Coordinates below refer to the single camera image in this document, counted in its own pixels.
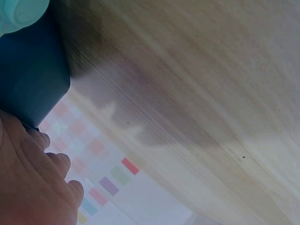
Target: wooden surface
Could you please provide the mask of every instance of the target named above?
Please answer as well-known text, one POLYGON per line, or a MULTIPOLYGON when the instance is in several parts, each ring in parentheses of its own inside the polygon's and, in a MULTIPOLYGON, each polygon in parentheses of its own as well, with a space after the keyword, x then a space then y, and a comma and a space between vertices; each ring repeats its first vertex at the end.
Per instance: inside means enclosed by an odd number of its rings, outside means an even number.
POLYGON ((300 3, 54 0, 73 100, 224 225, 300 224, 300 3))

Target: purple swatch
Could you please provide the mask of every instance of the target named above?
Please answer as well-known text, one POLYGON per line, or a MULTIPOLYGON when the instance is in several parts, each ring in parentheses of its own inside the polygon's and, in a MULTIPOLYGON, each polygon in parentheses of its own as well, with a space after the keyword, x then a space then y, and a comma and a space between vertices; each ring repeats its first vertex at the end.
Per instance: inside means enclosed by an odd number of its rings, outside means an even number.
POLYGON ((112 196, 115 196, 119 192, 119 189, 107 177, 99 181, 99 184, 112 196))

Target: teal cap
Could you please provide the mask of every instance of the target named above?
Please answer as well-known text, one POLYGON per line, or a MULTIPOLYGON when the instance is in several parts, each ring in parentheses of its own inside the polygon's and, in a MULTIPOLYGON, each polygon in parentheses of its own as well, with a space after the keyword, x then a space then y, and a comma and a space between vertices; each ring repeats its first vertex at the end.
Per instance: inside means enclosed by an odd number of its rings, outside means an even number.
POLYGON ((0 11, 3 7, 4 24, 0 24, 0 33, 11 33, 32 25, 45 13, 49 5, 49 0, 0 0, 0 3, 1 1, 0 11))

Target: hand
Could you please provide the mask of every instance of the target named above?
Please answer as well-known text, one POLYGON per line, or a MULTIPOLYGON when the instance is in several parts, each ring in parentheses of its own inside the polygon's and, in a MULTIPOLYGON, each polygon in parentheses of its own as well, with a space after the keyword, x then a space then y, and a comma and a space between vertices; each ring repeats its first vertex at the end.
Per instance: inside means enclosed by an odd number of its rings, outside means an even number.
POLYGON ((44 153, 46 134, 28 131, 0 110, 0 224, 76 225, 83 187, 64 178, 65 154, 44 153))

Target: color chart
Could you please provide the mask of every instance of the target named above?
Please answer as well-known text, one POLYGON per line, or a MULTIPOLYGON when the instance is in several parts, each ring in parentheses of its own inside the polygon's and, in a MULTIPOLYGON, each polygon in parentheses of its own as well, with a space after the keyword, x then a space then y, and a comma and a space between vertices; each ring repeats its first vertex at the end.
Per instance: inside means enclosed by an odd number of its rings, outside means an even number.
POLYGON ((183 225, 192 215, 130 161, 64 97, 40 126, 47 151, 71 159, 66 180, 85 190, 78 225, 183 225))

